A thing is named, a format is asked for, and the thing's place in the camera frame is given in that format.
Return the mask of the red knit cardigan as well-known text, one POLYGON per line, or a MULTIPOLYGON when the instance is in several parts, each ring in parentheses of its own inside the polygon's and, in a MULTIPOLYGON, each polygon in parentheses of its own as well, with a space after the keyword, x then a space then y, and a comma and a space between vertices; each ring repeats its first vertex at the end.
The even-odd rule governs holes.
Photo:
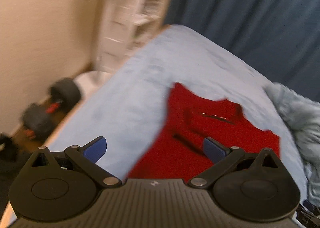
POLYGON ((163 129, 128 178, 188 181, 213 165, 203 151, 206 137, 249 153, 269 147, 280 154, 279 137, 271 130, 255 127, 244 116, 242 106, 228 99, 201 98, 177 82, 167 108, 163 129))

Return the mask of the black dumbbell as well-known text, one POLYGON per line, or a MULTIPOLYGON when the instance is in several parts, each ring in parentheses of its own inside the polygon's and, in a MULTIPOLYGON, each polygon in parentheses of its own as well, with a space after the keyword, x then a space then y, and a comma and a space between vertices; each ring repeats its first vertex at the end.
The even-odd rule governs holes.
POLYGON ((49 88, 51 104, 46 112, 52 114, 57 110, 68 113, 80 101, 81 92, 72 78, 62 78, 49 88))
POLYGON ((57 103, 47 107, 37 103, 30 104, 22 114, 26 135, 30 139, 45 141, 56 128, 52 114, 58 107, 57 103))

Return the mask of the light blue bed sheet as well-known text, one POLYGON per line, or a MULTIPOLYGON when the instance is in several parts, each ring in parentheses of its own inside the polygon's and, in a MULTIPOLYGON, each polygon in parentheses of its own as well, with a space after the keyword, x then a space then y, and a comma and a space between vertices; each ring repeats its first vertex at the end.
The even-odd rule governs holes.
POLYGON ((307 195, 304 166, 292 134, 264 91, 269 80, 219 45, 181 25, 173 25, 130 58, 63 127, 48 139, 51 151, 85 145, 98 136, 107 152, 98 164, 125 178, 164 124, 174 82, 210 100, 239 103, 246 118, 280 136, 280 158, 307 195))

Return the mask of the black bag on floor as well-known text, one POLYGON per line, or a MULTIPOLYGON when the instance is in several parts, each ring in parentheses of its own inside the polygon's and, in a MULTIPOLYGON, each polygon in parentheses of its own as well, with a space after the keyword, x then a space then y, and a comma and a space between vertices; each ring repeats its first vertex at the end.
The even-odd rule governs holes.
POLYGON ((9 188, 19 174, 24 164, 28 161, 31 153, 20 150, 13 142, 12 138, 1 133, 0 151, 0 214, 1 217, 9 202, 9 188))

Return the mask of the grey-blue crumpled blanket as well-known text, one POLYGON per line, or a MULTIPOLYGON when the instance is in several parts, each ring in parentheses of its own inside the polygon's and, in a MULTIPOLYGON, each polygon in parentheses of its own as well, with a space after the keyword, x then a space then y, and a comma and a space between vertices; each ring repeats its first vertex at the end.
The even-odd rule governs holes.
POLYGON ((274 82, 264 87, 276 111, 291 130, 304 161, 307 199, 319 206, 319 102, 274 82))

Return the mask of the dark blue curtain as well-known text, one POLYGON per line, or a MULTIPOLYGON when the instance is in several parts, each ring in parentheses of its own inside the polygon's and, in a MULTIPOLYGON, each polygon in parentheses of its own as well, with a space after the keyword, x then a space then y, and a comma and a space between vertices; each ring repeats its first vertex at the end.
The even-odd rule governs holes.
POLYGON ((319 0, 171 0, 165 23, 195 30, 319 101, 319 0))

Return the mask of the white shelf unit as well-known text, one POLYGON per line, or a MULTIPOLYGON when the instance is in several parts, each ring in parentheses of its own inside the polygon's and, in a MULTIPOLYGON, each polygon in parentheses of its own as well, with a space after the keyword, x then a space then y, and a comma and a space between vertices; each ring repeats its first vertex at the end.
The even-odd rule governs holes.
POLYGON ((162 29, 170 0, 106 0, 94 69, 115 73, 162 29))

